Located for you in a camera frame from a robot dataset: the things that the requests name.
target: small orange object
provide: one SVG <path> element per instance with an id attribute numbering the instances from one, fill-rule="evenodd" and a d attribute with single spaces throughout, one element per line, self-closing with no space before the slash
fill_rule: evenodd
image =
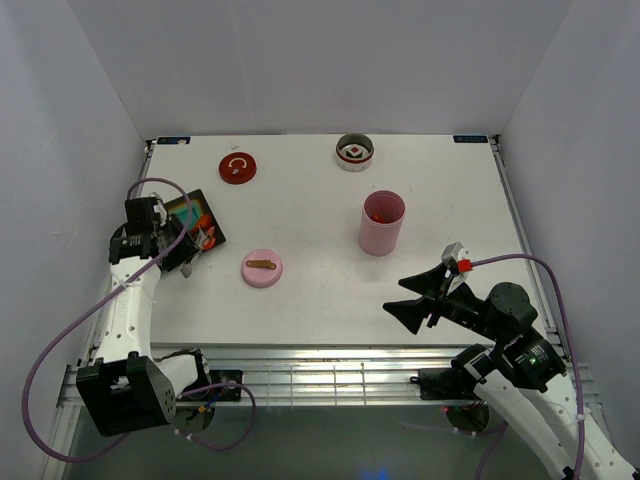
<path id="1" fill-rule="evenodd" d="M 463 258 L 458 262 L 458 271 L 460 273 L 470 272 L 473 269 L 471 266 L 471 260 L 468 258 Z"/>

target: white wall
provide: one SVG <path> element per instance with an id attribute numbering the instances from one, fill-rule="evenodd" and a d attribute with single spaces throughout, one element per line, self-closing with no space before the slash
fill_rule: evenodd
<path id="1" fill-rule="evenodd" d="M 505 129 L 534 253 L 555 267 L 614 440 L 640 465 L 640 3 L 575 0 Z"/>
<path id="2" fill-rule="evenodd" d="M 66 1 L 0 2 L 0 478 L 37 478 L 22 385 L 46 343 L 103 293 L 143 147 Z M 31 406 L 47 440 L 83 339 L 61 344 L 37 377 Z"/>
<path id="3" fill-rule="evenodd" d="M 501 131 L 571 0 L 70 0 L 144 138 Z"/>

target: wire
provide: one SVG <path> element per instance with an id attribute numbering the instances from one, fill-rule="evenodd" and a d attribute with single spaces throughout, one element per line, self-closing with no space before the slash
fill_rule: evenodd
<path id="1" fill-rule="evenodd" d="M 476 436 L 476 437 L 487 437 L 489 435 L 493 435 L 494 433 L 498 433 L 500 430 L 502 430 L 505 422 L 502 422 L 500 425 L 498 425 L 497 427 L 493 427 L 490 428 L 488 430 L 483 430 L 482 432 L 476 432 L 476 434 L 474 435 L 474 432 L 468 431 L 468 430 L 456 430 L 456 429 L 451 429 L 451 428 L 445 428 L 445 427 L 431 427 L 429 425 L 416 425 L 414 423 L 407 423 L 404 422 L 402 420 L 400 420 L 400 425 L 402 425 L 403 427 L 407 427 L 407 428 L 412 428 L 414 430 L 423 430 L 423 431 L 428 431 L 428 432 L 443 432 L 443 433 L 461 433 L 463 435 L 469 435 L 470 437 Z"/>
<path id="2" fill-rule="evenodd" d="M 62 332 L 60 332 L 53 340 L 51 340 L 51 342 L 49 342 L 49 344 L 46 347 L 44 347 L 44 350 L 42 350 L 40 355 L 38 355 L 38 357 L 36 358 L 24 382 L 24 387 L 22 389 L 22 401 L 21 401 L 22 422 L 24 423 L 24 428 L 27 430 L 27 434 L 29 435 L 33 443 L 35 443 L 40 450 L 42 450 L 44 453 L 46 453 L 50 457 L 55 458 L 56 460 L 60 460 L 61 462 L 84 463 L 84 462 L 89 462 L 91 460 L 95 460 L 96 458 L 104 455 L 105 453 L 117 447 L 125 438 L 127 438 L 127 435 L 128 435 L 128 434 L 122 435 L 121 437 L 116 439 L 116 441 L 113 442 L 112 444 L 108 445 L 102 450 L 99 450 L 98 452 L 92 453 L 91 455 L 87 455 L 84 457 L 71 457 L 69 455 L 64 455 L 60 452 L 53 450 L 44 442 L 44 440 L 42 440 L 42 438 L 38 436 L 38 433 L 36 432 L 33 426 L 33 422 L 31 420 L 31 414 L 29 412 L 29 396 L 31 394 L 31 387 L 33 386 L 33 380 L 35 379 L 36 373 L 38 373 L 38 369 L 44 362 L 44 359 L 47 358 L 47 355 L 49 355 L 49 353 L 51 353 L 51 351 L 73 330 L 78 328 L 94 313 L 96 313 L 98 310 L 100 310 L 102 307 L 108 304 L 111 300 L 117 297 L 120 293 L 122 293 L 122 291 L 128 286 L 128 284 L 134 282 L 138 277 L 140 277 L 144 272 L 149 270 L 154 265 L 157 265 L 160 262 L 160 260 L 166 257 L 174 248 L 178 246 L 178 244 L 182 241 L 184 236 L 187 234 L 187 226 L 191 223 L 191 214 L 192 214 L 191 199 L 189 198 L 189 195 L 187 195 L 187 192 L 185 192 L 178 184 L 172 182 L 171 180 L 165 180 L 164 178 L 144 178 L 142 180 L 138 180 L 133 185 L 131 185 L 131 187 L 129 187 L 129 190 L 127 191 L 127 199 L 131 198 L 133 190 L 138 185 L 141 185 L 146 182 L 166 183 L 167 185 L 171 185 L 173 188 L 178 190 L 184 197 L 184 200 L 188 206 L 188 209 L 187 209 L 188 217 L 187 217 L 187 222 L 184 224 L 184 226 L 182 227 L 182 230 L 180 231 L 180 234 L 176 237 L 173 243 L 171 243 L 171 245 L 169 245 L 165 250 L 160 252 L 158 256 L 149 260 L 149 262 L 147 262 L 138 271 L 132 274 L 127 279 L 126 282 L 121 283 L 116 288 L 114 288 L 111 293 L 109 293 L 106 297 L 104 297 L 102 300 L 96 303 L 93 307 L 91 307 L 85 313 L 80 315 L 76 320 L 73 321 L 73 323 L 71 323 L 67 328 L 62 330 Z"/>
<path id="3" fill-rule="evenodd" d="M 244 433 L 237 440 L 230 443 L 229 445 L 219 446 L 219 445 L 214 445 L 212 443 L 209 443 L 200 437 L 194 437 L 191 433 L 187 432 L 186 430 L 177 429 L 176 432 L 184 435 L 187 438 L 187 440 L 193 440 L 194 442 L 199 443 L 200 445 L 207 447 L 208 449 L 213 450 L 214 452 L 227 452 L 229 450 L 233 450 L 242 442 L 244 442 L 245 439 L 249 436 L 249 434 L 253 430 L 253 427 L 256 423 L 256 413 L 257 413 L 256 399 L 253 396 L 253 393 L 251 392 L 251 390 L 249 390 L 248 387 L 246 387 L 245 385 L 242 385 L 241 383 L 213 383 L 211 385 L 207 385 L 206 387 L 200 387 L 194 390 L 189 390 L 188 392 L 184 392 L 178 395 L 178 398 L 190 396 L 190 395 L 193 395 L 194 393 L 206 392 L 214 388 L 239 388 L 247 392 L 247 395 L 249 395 L 249 399 L 251 400 L 251 417 L 249 419 L 249 426 L 244 431 Z"/>
<path id="4" fill-rule="evenodd" d="M 496 435 L 496 437 L 491 442 L 491 445 L 489 445 L 489 448 L 487 448 L 487 451 L 484 452 L 484 455 L 480 459 L 480 463 L 478 464 L 478 468 L 476 469 L 476 478 L 475 478 L 475 480 L 482 480 L 482 469 L 484 468 L 485 464 L 487 463 L 487 460 L 489 460 L 489 457 L 491 456 L 491 453 L 495 450 L 496 446 L 498 445 L 498 442 L 500 441 L 500 439 L 504 435 L 504 432 L 507 431 L 507 427 L 508 426 L 509 426 L 509 424 L 505 421 L 505 422 L 502 422 L 497 427 L 498 435 Z"/>
<path id="5" fill-rule="evenodd" d="M 547 262 L 526 253 L 512 253 L 509 255 L 499 255 L 497 257 L 487 258 L 485 260 L 479 260 L 472 262 L 472 267 L 480 267 L 482 265 L 488 265 L 490 263 L 501 262 L 502 260 L 512 260 L 521 258 L 525 260 L 531 260 L 542 266 L 551 279 L 553 289 L 558 301 L 558 307 L 560 309 L 560 317 L 562 319 L 562 326 L 564 327 L 564 333 L 567 337 L 567 349 L 569 350 L 569 357 L 571 361 L 571 367 L 573 368 L 573 375 L 576 381 L 576 403 L 578 406 L 578 451 L 576 454 L 576 466 L 573 470 L 574 480 L 579 480 L 580 470 L 582 469 L 582 462 L 584 460 L 584 443 L 585 443 L 585 431 L 584 431 L 584 397 L 582 394 L 582 381 L 580 379 L 580 369 L 578 368 L 578 361 L 573 350 L 573 340 L 571 338 L 571 329 L 569 328 L 569 320 L 567 318 L 567 310 L 564 306 L 564 300 L 562 299 L 562 293 L 560 292 L 560 286 L 558 285 L 558 279 L 556 278 L 553 270 Z"/>

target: blue label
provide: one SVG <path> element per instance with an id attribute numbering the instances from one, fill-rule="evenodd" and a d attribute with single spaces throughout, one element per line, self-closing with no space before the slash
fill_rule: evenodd
<path id="1" fill-rule="evenodd" d="M 188 145 L 191 137 L 158 137 L 158 145 Z"/>
<path id="2" fill-rule="evenodd" d="M 454 143 L 489 143 L 486 135 L 454 135 Z"/>

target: pink lid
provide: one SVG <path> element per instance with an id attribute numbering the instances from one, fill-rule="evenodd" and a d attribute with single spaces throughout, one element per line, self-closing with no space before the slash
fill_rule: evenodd
<path id="1" fill-rule="evenodd" d="M 247 262 L 254 262 L 254 265 L 267 265 L 259 268 L 248 266 Z M 259 249 L 249 253 L 242 261 L 242 278 L 252 287 L 270 287 L 282 276 L 282 259 L 273 250 Z"/>

